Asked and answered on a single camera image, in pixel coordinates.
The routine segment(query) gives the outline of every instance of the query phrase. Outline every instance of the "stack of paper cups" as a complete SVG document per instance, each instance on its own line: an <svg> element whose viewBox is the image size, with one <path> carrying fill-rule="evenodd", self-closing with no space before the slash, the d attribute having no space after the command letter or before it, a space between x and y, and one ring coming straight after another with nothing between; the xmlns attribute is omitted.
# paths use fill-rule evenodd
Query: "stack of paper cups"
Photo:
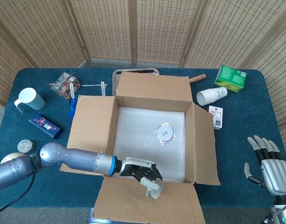
<svg viewBox="0 0 286 224"><path fill-rule="evenodd" d="M219 87L214 89L207 89L197 93L197 101L201 106L212 104L217 100L227 96L228 91L225 87Z"/></svg>

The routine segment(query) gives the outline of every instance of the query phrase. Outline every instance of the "wooden handle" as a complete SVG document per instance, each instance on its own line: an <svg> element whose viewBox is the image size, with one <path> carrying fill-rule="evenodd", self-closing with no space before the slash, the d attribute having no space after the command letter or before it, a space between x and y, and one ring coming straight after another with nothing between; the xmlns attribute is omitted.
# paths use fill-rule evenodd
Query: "wooden handle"
<svg viewBox="0 0 286 224"><path fill-rule="evenodd" d="M189 83L192 84L192 83L198 82L198 81L203 80L203 79L206 79L206 75L205 74L201 74L199 76L190 78L189 79Z"/></svg>

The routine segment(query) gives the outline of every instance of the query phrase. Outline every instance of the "green box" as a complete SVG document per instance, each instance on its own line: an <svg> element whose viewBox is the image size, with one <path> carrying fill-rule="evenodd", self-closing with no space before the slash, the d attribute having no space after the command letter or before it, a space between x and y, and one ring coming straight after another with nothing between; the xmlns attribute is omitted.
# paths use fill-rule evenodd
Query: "green box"
<svg viewBox="0 0 286 224"><path fill-rule="evenodd" d="M244 88L246 75L243 71L222 65L217 73L214 84L226 87L233 92L239 92Z"/></svg>

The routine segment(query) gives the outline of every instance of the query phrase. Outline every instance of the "blue ring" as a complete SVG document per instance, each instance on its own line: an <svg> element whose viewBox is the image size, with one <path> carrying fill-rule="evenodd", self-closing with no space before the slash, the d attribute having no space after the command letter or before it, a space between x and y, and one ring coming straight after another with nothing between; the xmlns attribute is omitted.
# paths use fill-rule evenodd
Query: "blue ring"
<svg viewBox="0 0 286 224"><path fill-rule="evenodd" d="M115 167L115 163L116 163L115 156L114 156L114 155L112 155L112 166L111 166L111 169L110 169L109 175L112 175L112 174L113 174L114 167Z"/></svg>

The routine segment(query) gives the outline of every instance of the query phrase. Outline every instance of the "small white box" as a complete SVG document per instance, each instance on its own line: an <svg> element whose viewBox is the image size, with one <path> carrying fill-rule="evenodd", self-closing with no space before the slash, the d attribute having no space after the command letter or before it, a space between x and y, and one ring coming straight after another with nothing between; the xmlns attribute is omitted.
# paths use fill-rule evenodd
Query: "small white box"
<svg viewBox="0 0 286 224"><path fill-rule="evenodd" d="M209 106L209 113L213 115L213 128L219 130L223 126L223 109L220 107Z"/></svg>

